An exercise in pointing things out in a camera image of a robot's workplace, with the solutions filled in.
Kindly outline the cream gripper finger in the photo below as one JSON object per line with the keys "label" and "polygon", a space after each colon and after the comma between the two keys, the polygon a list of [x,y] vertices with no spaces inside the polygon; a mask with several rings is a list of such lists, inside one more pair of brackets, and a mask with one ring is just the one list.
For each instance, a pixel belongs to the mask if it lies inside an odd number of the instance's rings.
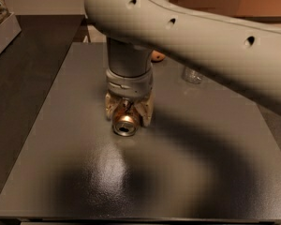
{"label": "cream gripper finger", "polygon": [[154,95],[150,92],[146,97],[137,102],[137,111],[141,116],[142,125],[149,127],[154,111]]}
{"label": "cream gripper finger", "polygon": [[110,92],[106,93],[106,96],[105,96],[105,114],[106,114],[106,118],[108,120],[111,120],[112,115],[113,115],[115,109],[119,106],[121,100],[122,99],[120,97],[117,97],[116,95],[113,95]]}

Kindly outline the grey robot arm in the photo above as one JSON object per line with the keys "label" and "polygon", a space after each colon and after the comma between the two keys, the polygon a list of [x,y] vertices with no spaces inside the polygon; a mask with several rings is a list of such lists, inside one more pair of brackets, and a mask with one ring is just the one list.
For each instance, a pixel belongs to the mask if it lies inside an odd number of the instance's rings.
{"label": "grey robot arm", "polygon": [[166,0],[84,0],[108,41],[109,90],[144,99],[152,50],[281,115],[281,29],[177,7]]}

